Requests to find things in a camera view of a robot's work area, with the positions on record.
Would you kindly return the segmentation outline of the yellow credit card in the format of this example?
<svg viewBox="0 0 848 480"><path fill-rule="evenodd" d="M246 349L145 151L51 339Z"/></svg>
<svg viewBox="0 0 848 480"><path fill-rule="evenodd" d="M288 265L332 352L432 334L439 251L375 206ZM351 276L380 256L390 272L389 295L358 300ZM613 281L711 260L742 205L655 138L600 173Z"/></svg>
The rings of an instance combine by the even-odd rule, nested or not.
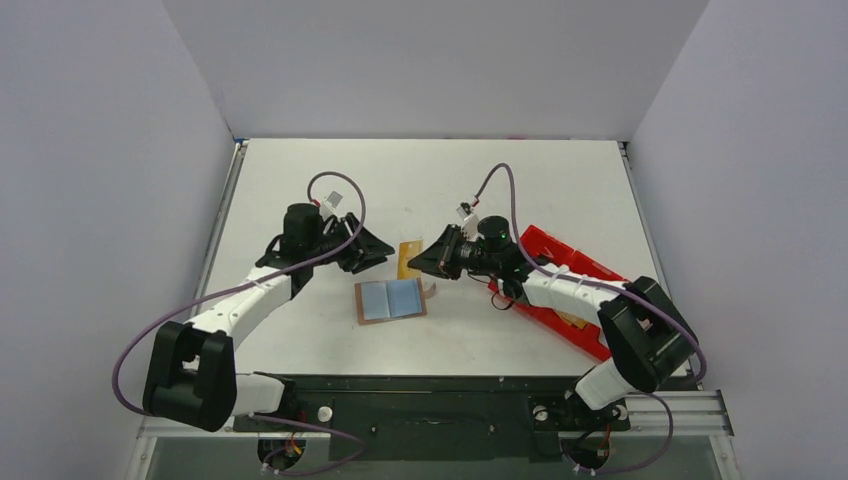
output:
<svg viewBox="0 0 848 480"><path fill-rule="evenodd" d="M421 272L408 266L408 262L423 250L423 240L401 242L398 248L397 279L407 280L421 277Z"/></svg>

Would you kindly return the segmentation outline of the brown leather card holder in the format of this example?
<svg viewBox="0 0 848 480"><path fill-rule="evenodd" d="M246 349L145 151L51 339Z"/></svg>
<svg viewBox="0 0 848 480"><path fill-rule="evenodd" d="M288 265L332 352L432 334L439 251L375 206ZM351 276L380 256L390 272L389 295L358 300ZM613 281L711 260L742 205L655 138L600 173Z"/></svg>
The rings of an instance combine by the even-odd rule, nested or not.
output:
<svg viewBox="0 0 848 480"><path fill-rule="evenodd" d="M357 323L372 325L427 315L436 284L420 278L369 281L354 286Z"/></svg>

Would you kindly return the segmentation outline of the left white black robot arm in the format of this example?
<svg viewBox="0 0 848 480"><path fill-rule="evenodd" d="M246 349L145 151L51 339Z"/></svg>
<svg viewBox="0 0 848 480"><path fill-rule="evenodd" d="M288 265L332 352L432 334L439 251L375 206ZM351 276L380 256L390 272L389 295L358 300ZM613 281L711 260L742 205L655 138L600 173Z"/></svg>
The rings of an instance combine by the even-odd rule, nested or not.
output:
<svg viewBox="0 0 848 480"><path fill-rule="evenodd" d="M142 397L145 413L214 432L231 417L279 413L291 403L289 381L240 374L235 353L275 310L293 300L318 266L357 274L395 252L356 216L314 203L287 208L282 231L255 262L238 291L184 323L156 331Z"/></svg>

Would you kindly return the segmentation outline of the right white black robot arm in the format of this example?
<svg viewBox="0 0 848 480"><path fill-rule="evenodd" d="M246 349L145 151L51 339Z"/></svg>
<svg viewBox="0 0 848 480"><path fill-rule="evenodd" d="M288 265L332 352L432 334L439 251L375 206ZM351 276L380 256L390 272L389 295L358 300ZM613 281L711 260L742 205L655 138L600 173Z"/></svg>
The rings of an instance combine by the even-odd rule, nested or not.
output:
<svg viewBox="0 0 848 480"><path fill-rule="evenodd" d="M696 354L694 333L656 281L578 277L531 257L509 227L506 218L488 216L470 237L451 224L407 265L449 280L486 276L517 304L595 320L610 356L576 382L570 401L597 411L633 392L653 393Z"/></svg>

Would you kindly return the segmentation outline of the red plastic compartment tray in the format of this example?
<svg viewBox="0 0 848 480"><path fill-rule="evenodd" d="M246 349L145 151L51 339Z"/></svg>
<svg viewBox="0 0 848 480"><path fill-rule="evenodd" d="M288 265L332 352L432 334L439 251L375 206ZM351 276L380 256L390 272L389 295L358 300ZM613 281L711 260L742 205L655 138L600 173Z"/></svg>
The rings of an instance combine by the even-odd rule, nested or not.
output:
<svg viewBox="0 0 848 480"><path fill-rule="evenodd" d="M535 225L528 226L520 240L531 256L541 256L558 266L565 265L570 268L570 272L574 275L587 275L604 281L626 281L625 277ZM600 362L611 357L596 315L593 315L593 320L590 321L586 317L575 316L550 308L516 304L513 309L517 310L522 317L544 325Z"/></svg>

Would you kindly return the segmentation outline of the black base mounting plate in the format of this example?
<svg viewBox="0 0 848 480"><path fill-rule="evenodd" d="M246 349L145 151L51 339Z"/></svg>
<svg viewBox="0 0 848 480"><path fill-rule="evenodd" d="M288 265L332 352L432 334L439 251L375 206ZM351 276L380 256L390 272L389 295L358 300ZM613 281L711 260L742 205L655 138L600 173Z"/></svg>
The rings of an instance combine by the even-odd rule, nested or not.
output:
<svg viewBox="0 0 848 480"><path fill-rule="evenodd" d="M251 414L257 455L294 470L311 460L557 460L568 434L530 422L526 395L565 395L571 377L279 375L292 388L288 409Z"/></svg>

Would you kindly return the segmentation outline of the aluminium frame rail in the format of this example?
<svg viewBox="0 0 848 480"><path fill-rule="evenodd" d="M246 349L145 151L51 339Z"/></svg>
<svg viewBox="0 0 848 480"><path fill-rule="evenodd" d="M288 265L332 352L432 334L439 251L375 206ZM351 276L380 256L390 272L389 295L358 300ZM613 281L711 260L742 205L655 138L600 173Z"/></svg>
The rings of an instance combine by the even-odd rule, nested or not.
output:
<svg viewBox="0 0 848 480"><path fill-rule="evenodd" d="M591 410L578 403L575 395L543 395L530 391L526 395L530 422L544 431L583 432L592 426L610 425L614 432L631 432L641 436L672 433L680 436L730 436L733 426L719 391L672 390L651 394L632 392L600 409ZM166 418L209 432L225 430L234 422L237 431L260 431L251 412L215 407L205 412L195 402L180 402L147 407L149 416Z"/></svg>

